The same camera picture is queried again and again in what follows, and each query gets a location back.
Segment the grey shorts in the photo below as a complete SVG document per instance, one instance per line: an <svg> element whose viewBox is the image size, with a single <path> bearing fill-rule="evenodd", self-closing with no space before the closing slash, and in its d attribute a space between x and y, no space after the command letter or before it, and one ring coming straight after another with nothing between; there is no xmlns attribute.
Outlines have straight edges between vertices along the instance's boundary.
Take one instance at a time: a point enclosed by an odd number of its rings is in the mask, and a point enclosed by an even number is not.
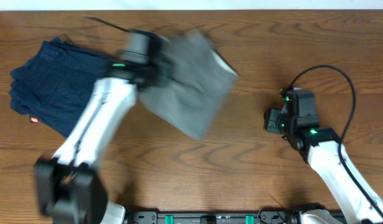
<svg viewBox="0 0 383 224"><path fill-rule="evenodd" d="M172 64L173 73L162 86L141 92L141 102L187 136L201 140L238 74L198 30L172 39L164 55Z"/></svg>

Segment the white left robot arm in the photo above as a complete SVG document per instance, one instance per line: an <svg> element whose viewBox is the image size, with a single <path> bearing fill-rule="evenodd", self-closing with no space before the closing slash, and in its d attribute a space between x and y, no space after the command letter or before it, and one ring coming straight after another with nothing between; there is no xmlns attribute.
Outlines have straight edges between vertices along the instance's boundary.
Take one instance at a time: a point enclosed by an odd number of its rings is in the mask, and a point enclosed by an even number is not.
<svg viewBox="0 0 383 224"><path fill-rule="evenodd" d="M104 154L122 119L135 105L139 88L170 76L165 42L137 41L124 60L96 80L91 98L66 141L51 159L34 164L39 212L55 223L124 223L126 209L110 202L99 178Z"/></svg>

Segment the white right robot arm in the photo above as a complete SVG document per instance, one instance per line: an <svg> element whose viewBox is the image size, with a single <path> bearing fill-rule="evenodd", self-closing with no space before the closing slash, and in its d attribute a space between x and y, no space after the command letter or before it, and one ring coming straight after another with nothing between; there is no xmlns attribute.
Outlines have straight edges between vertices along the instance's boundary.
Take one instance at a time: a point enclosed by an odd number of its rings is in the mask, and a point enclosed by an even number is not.
<svg viewBox="0 0 383 224"><path fill-rule="evenodd" d="M333 128L321 128L317 115L291 115L270 108L264 129L280 134L321 177L347 223L383 223L383 199L367 183Z"/></svg>

